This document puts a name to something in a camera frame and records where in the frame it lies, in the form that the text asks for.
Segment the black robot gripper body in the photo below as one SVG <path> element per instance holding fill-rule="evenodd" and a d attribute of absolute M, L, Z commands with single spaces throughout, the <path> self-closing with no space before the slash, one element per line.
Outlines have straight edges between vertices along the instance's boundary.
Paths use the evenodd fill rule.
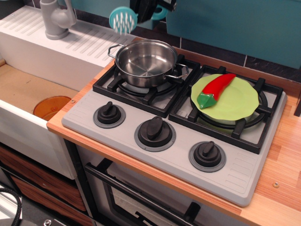
<path fill-rule="evenodd" d="M 156 0 L 156 2 L 169 11 L 174 11 L 177 7 L 176 0 Z"/>

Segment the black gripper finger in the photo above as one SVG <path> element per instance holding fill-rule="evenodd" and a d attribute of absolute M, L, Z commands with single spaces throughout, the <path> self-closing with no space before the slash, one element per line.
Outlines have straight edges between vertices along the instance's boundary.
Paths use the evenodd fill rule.
<path fill-rule="evenodd" d="M 151 19 L 157 5 L 156 0 L 130 0 L 130 8 L 138 15 L 139 24 Z"/>

